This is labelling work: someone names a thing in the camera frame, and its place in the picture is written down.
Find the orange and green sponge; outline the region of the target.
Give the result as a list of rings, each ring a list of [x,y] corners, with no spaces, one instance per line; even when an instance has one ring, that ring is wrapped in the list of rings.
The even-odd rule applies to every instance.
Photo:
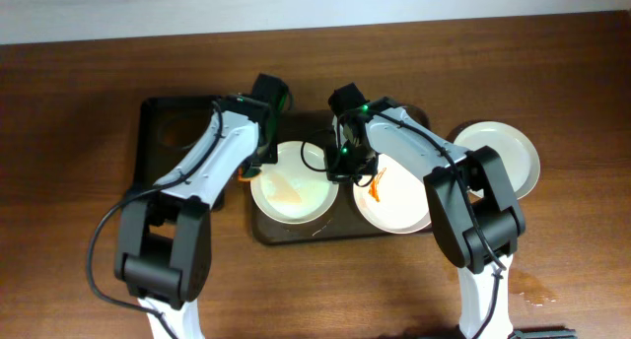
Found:
[[[251,182],[261,174],[260,167],[241,166],[238,168],[238,181]]]

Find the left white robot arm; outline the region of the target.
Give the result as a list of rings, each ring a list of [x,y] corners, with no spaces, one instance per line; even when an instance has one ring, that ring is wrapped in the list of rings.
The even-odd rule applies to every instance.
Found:
[[[123,203],[114,275],[148,314],[154,337],[201,337],[196,299],[211,265],[211,209],[236,171],[254,176],[277,162],[289,98],[281,79],[260,74],[249,94],[212,100],[190,151],[146,195]]]

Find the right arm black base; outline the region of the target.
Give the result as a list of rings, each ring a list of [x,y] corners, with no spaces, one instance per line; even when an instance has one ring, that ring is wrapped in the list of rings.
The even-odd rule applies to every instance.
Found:
[[[508,339],[578,339],[573,329],[515,330]]]

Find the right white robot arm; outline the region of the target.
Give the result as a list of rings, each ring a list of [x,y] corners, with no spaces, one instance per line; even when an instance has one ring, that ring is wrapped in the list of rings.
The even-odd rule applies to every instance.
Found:
[[[514,338],[508,310],[508,275],[525,216],[499,154],[469,150],[437,136],[390,98],[367,100],[355,84],[333,92],[335,141],[324,170],[334,183],[375,178],[387,155],[421,180],[431,228],[457,269],[463,338]]]

